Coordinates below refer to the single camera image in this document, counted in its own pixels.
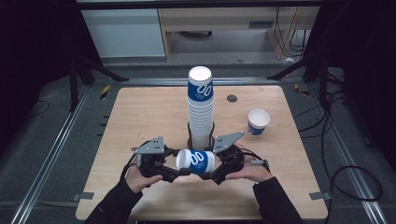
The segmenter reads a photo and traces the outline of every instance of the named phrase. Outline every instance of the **human hand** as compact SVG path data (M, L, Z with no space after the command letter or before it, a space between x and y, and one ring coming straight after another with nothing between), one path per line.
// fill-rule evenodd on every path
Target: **human hand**
M155 184L162 179L162 175L154 175L149 178L142 176L137 165L129 167L128 173L125 176L126 183L134 193L138 193L145 187Z
M243 150L244 147L241 144L234 144L241 150ZM226 180L245 178L260 183L273 177L264 166L250 163L251 161L256 160L256 158L245 155L244 159L245 164L242 170L235 173L227 174L225 176Z

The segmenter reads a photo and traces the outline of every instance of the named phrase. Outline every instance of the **white wall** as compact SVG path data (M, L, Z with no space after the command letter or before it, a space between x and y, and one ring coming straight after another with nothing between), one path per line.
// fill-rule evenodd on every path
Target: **white wall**
M134 0L78 0L111 1ZM165 56L157 9L83 10L82 15L101 58Z

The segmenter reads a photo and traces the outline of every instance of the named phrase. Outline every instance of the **person's arm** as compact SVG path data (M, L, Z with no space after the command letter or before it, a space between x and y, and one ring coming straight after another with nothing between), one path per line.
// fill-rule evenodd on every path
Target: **person's arm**
M303 223L276 177L272 176L265 167L251 164L249 161L252 160L255 159L251 156L245 156L246 163L243 169L239 172L228 174L225 178L228 180L245 178L256 182L253 186L253 191L260 206L262 220L265 223Z
M143 188L163 179L161 175L145 178L133 165L126 177L108 192L85 220L85 224L122 224L126 223L132 208L142 198Z

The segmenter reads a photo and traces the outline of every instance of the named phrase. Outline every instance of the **table top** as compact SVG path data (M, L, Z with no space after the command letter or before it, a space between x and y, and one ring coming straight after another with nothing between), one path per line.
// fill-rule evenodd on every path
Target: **table top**
M237 101L230 103L233 94ZM318 183L297 132L290 108L278 86L214 86L214 136L244 131L238 140L269 161L302 218L325 218L323 200L312 201L309 193L318 192ZM264 133L248 133L248 112L260 108L271 122ZM188 148L187 87L123 88L111 112L106 131L92 165L76 216L86 219L93 208L119 181L123 166L131 158L132 147L163 136L173 149ZM176 159L166 166L176 168ZM160 181L143 189L144 196L132 210L134 220L261 219L253 194L253 182L228 180L217 185L197 175L180 176L174 183Z

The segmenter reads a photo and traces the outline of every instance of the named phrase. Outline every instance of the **black jacket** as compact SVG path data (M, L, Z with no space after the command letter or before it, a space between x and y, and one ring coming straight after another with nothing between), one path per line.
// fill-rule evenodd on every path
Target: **black jacket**
M264 223L294 224L303 223L286 192L275 177L255 184L254 195L260 206ZM122 224L126 223L132 208L143 196L134 193L122 179L106 197L93 209L84 222L86 224Z

